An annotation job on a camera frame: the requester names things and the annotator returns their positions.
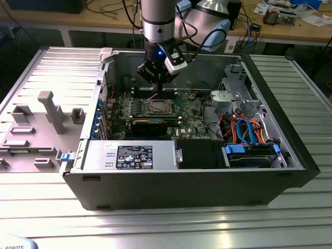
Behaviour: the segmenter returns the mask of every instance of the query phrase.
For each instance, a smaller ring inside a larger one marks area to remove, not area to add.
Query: warning label
[[[118,146],[116,168],[119,170],[152,169],[152,146]]]

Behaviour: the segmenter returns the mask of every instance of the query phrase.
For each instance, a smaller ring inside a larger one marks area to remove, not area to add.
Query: paper
[[[254,10],[254,13],[265,15],[269,6],[270,6],[269,4],[257,4],[256,9]]]
[[[304,22],[310,23],[310,24],[315,25],[317,27],[332,24],[332,21],[329,21],[327,19],[324,19],[324,18],[321,18],[321,17],[318,17],[318,16],[309,16],[309,17],[302,18],[302,20]]]

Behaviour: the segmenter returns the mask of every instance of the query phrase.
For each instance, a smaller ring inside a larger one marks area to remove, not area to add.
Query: wooden workbench
[[[100,0],[101,5],[118,3],[119,0]],[[303,45],[321,45],[328,42],[332,35],[332,26],[316,27],[308,24],[300,19],[296,21],[294,26],[277,24],[274,26],[263,24],[262,15],[252,13],[254,6],[259,3],[259,0],[243,0],[244,8],[252,21],[262,25],[259,39],[261,42],[275,42],[288,44],[303,44]],[[131,33],[132,26],[127,19],[124,10],[120,10],[113,17],[103,15],[101,13],[94,13],[84,8],[81,14],[67,14],[58,12],[42,12],[42,11],[26,11],[26,10],[10,10],[5,3],[10,14],[23,26],[43,29],[57,29],[61,31],[65,46],[71,46],[69,31],[96,31],[109,33]],[[95,0],[89,7],[93,10],[99,11],[99,1]],[[106,7],[107,10],[121,8],[122,4],[111,5]],[[13,26],[16,25],[10,17],[0,9],[0,25]],[[234,43],[245,35],[246,31],[241,22],[237,22],[236,28],[228,32],[227,39],[230,43]]]

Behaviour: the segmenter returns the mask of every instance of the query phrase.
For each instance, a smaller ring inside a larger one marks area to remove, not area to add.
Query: motherboard
[[[172,91],[154,98],[151,93],[124,92],[107,100],[108,139],[208,139],[202,118],[204,98],[193,91]]]

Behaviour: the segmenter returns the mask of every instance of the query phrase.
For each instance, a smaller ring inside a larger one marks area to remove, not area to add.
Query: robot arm
[[[188,43],[214,51],[225,39],[230,26],[227,19],[220,17],[219,9],[215,6],[222,6],[220,0],[184,0],[178,6],[176,2],[141,0],[145,60],[138,66],[137,72],[148,82],[156,84],[158,92],[162,91],[163,84],[171,82],[193,59],[185,58],[176,38],[189,37]],[[184,13],[183,18],[193,27],[184,26],[179,18],[182,15],[176,15],[176,9]]]

